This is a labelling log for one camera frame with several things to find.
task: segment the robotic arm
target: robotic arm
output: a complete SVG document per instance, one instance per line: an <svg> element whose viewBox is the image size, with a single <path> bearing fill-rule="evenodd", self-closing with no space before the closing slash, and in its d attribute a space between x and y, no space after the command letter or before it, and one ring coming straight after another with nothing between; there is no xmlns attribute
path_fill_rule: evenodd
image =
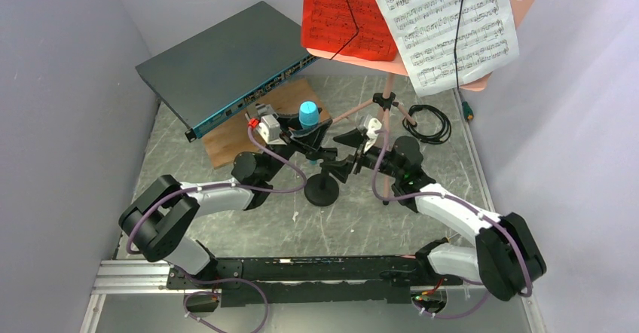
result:
<svg viewBox="0 0 639 333"><path fill-rule="evenodd" d="M334 138L336 142L356 148L354 155L336 160L336 148L320 147L330 120L311 130L300 127L295 130L295 116L269 116L262 116L261 123L255 124L265 141L277 141L268 146L269 151L286 160L295 152L303 153L310 160L322 160L323 173L330 173L342 182L362 167L378 170L395 178L392 188L399 203L436 218L473 245L453 246L445 238L425 245L415 253L420 276L430 281L441 276L458 276L481 282L492 295L508 301L524 288L530 288L530 282L546 272L545 262L524 219L515 213L500 216L480 209L446 191L422 170L423 155L414 138L399 137L386 153L371 143L376 134L371 133L370 128L377 129L379 121L370 119L359 129ZM133 242L148 261L165 260L196 280L213 280L219 276L218 259L201 243L185 236L188 226L202 215L260 206L272 192L268 182L283 164L266 153L243 152L234 161L233 178L216 183L224 187L212 190L207 190L212 183L180 183L172 176L161 176L122 214L119 224L129 235L139 225ZM177 195L162 205L166 213L155 211L139 223L151 206L171 194Z"/></svg>

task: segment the red sheet music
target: red sheet music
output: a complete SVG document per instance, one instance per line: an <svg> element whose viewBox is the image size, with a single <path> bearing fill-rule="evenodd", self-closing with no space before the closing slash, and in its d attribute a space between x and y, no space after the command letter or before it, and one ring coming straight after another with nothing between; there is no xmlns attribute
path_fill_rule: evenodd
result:
<svg viewBox="0 0 639 333"><path fill-rule="evenodd" d="M340 54L365 60L393 60L397 46L375 0L348 0L359 34ZM346 0L304 0L301 45L337 52L355 35Z"/></svg>

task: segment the coiled black cable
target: coiled black cable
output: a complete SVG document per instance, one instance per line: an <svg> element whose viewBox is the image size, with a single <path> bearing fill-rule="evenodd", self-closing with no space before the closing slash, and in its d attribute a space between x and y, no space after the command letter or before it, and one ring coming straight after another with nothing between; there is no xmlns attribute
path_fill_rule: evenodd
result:
<svg viewBox="0 0 639 333"><path fill-rule="evenodd" d="M448 139L451 138L452 132L451 120L448 119L448 116L446 116L444 112L439 111L431 105L412 105L408 110L408 114L413 117L415 112L423 111L424 109L431 111L442 122L442 128L438 132L432 135L423 135L415 129L416 126L412 126L405 118L402 121L404 128L422 143L427 143L429 145L441 145L448 141Z"/></svg>

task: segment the floor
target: floor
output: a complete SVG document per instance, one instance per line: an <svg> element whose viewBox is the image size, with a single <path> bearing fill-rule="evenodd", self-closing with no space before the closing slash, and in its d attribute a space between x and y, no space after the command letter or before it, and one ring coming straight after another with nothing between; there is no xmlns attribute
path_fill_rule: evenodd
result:
<svg viewBox="0 0 639 333"><path fill-rule="evenodd" d="M325 103L332 116L347 111L373 93L381 92L386 77L380 76L308 76L311 87ZM406 105L430 104L442 110L451 120L452 136L443 145L422 145L423 168L451 193L477 206L486 202L478 179L469 145L462 128L459 109L451 90L419 98L407 78L398 77L393 91ZM359 114L377 114L371 106ZM439 121L428 112L416 116L422 133L433 133ZM392 136L408 134L401 127L400 113L391 114ZM351 130L349 121L334 125L325 146L335 146L332 137ZM158 176L172 174L183 182L209 182L228 179L231 167L214 170L200 141L188 143L185 126L165 106L161 105L148 141L136 195L144 191ZM340 157L352 153L341 146ZM292 158L307 175L319 172L302 156ZM295 174L283 168L271 182L275 188L292 187ZM259 208L244 211L220 212L196 219L187 235L207 246L217 256L313 256L313 255L381 255L409 254L432 240L453 237L456 244L468 242L454 236L454 232L423 215L391 203L384 206L375 199L370 188L371 172L362 171L341 185L338 201L328 207L315 207L304 198L303 192L271 195ZM124 249L118 258L129 258Z"/></svg>

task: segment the black round base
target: black round base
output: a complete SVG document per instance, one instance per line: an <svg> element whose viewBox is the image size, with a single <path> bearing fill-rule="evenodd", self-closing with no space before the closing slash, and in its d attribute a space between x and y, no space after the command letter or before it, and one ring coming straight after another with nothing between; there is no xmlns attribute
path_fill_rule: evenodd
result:
<svg viewBox="0 0 639 333"><path fill-rule="evenodd" d="M304 186L304 196L315 206L332 205L339 197L338 182L328 175L313 175Z"/></svg>

